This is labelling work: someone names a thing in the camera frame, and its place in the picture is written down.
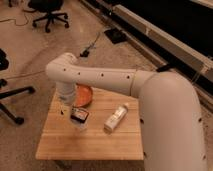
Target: wooden table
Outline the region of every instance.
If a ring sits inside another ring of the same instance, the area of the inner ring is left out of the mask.
[[[93,102],[87,129],[79,131],[68,116],[61,115],[55,95],[38,145],[41,160],[143,160],[138,101],[100,89],[93,89]],[[129,112],[112,134],[103,130],[104,122],[125,103]]]

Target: gray floor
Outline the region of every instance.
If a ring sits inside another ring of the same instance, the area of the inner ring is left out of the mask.
[[[0,48],[7,54],[10,67],[1,72],[0,77],[8,78],[45,69],[46,64],[63,52],[76,56],[99,32],[106,27],[100,20],[76,0],[66,1],[62,11],[68,12],[70,28],[61,23],[51,25],[51,33],[44,32],[44,22],[37,29],[32,28],[33,18],[40,13],[26,14],[30,23],[23,27],[13,22],[0,23]],[[16,18],[17,23],[25,22],[20,7],[8,8],[0,1],[0,20]],[[79,59],[79,65],[91,67],[140,68],[154,70],[152,65],[128,43],[113,45],[101,34],[89,58]],[[18,127],[6,117],[0,117],[0,171],[56,171],[61,170],[53,161],[35,160],[35,152],[47,116],[49,104],[55,91],[55,84],[44,73],[27,78],[9,79],[6,91],[26,85],[33,85],[37,92],[22,94],[4,100],[4,104],[14,113],[23,116],[25,124]],[[205,139],[209,171],[213,169],[213,117],[203,108]],[[141,171],[141,161],[72,161],[74,171],[122,170]]]

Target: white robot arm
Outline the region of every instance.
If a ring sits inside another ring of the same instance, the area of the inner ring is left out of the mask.
[[[60,99],[71,104],[75,84],[139,99],[146,171],[207,171],[201,109],[193,86],[178,74],[75,66],[65,53],[50,62],[47,75]]]

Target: office chair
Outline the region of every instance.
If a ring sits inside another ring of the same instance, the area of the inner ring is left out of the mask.
[[[1,70],[5,70],[7,69],[9,66],[9,61],[6,59],[6,54],[3,50],[0,49],[0,71]],[[7,81],[4,79],[0,79],[0,89],[2,86],[7,85]],[[12,91],[7,91],[7,92],[3,92],[0,93],[0,100],[4,99],[6,97],[9,96],[13,96],[15,94],[19,94],[22,92],[28,91],[30,94],[35,92],[35,89],[31,86],[28,87],[23,87],[23,88],[19,88],[16,90],[12,90]],[[0,101],[0,110],[2,110],[4,112],[4,114],[6,114],[14,123],[16,123],[17,125],[21,125],[24,123],[24,118],[22,117],[17,117],[15,115],[13,115],[7,108],[6,106],[4,106],[1,101]]]
[[[45,26],[45,31],[47,33],[50,32],[48,28],[50,22],[54,23],[54,20],[59,20],[65,23],[65,28],[69,28],[69,23],[66,21],[68,19],[67,13],[53,13],[53,11],[60,10],[63,5],[63,0],[30,0],[28,6],[33,8],[39,12],[46,13],[45,16],[33,20],[33,27],[37,27],[36,22],[47,19],[47,23]]]

